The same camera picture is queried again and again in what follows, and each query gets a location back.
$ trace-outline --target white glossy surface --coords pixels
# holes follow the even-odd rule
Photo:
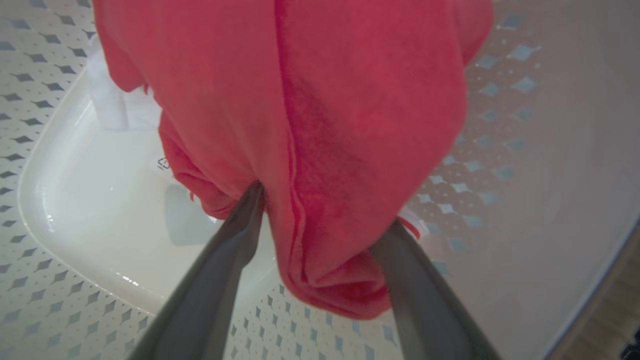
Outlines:
[[[19,186],[20,213],[34,239],[122,300],[156,313],[204,243],[218,230],[187,191],[153,173],[156,131],[98,127],[82,75],[33,149]],[[278,281],[263,221],[258,251],[244,269],[242,311]]]

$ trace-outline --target red fabric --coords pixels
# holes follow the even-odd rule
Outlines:
[[[352,318],[389,308],[368,252],[465,118],[490,0],[95,0],[112,78],[154,89],[175,177],[225,218],[266,187],[280,274]]]

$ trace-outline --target dark object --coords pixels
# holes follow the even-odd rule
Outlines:
[[[242,268],[255,254],[264,189],[253,184],[207,244],[129,360],[222,359]],[[499,360],[483,333],[395,221],[372,247],[406,360]]]

